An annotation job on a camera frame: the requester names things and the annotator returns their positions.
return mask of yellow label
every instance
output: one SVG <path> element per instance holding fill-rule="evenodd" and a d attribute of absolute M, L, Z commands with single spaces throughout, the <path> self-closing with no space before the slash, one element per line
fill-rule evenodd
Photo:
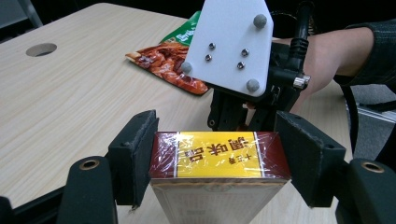
<path fill-rule="evenodd" d="M 182 132 L 177 141 L 177 177 L 262 177 L 254 133 Z"/>

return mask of red food image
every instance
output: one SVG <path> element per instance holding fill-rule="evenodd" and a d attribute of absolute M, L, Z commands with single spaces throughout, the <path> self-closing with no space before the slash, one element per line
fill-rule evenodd
<path fill-rule="evenodd" d="M 201 95 L 208 91 L 206 84 L 202 80 L 184 75 L 180 68 L 188 50 L 189 47 L 177 42 L 163 42 L 155 47 L 127 53 L 125 56 L 157 77 L 185 91 Z"/>

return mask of wooden table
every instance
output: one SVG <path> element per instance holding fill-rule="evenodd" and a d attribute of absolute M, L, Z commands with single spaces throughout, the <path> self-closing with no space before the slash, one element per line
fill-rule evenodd
<path fill-rule="evenodd" d="M 124 57 L 156 45 L 184 21 L 98 4 L 0 45 L 0 194 L 13 207 L 64 186 L 74 162 L 104 156 L 137 113 L 155 109 L 159 131 L 210 131 L 212 92 L 192 96 Z M 56 50 L 26 55 L 43 43 Z M 350 148 L 336 84 L 306 101 L 300 114 Z M 139 209 L 119 206 L 118 213 L 120 223 L 168 223 L 151 187 Z M 252 223 L 335 223 L 334 206 L 308 208 L 288 183 Z"/>

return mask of round hole in table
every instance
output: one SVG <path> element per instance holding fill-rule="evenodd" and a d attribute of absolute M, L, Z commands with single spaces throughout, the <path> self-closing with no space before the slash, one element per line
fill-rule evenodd
<path fill-rule="evenodd" d="M 26 50 L 26 55 L 31 57 L 40 57 L 47 54 L 51 54 L 53 51 L 57 49 L 57 46 L 52 43 L 44 43 L 32 46 L 28 50 Z"/>

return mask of seasoning box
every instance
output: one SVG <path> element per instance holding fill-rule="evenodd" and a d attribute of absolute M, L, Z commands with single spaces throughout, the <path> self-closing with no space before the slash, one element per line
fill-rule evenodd
<path fill-rule="evenodd" d="M 274 132 L 156 132 L 149 174 L 171 224 L 249 223 L 290 180 Z"/>

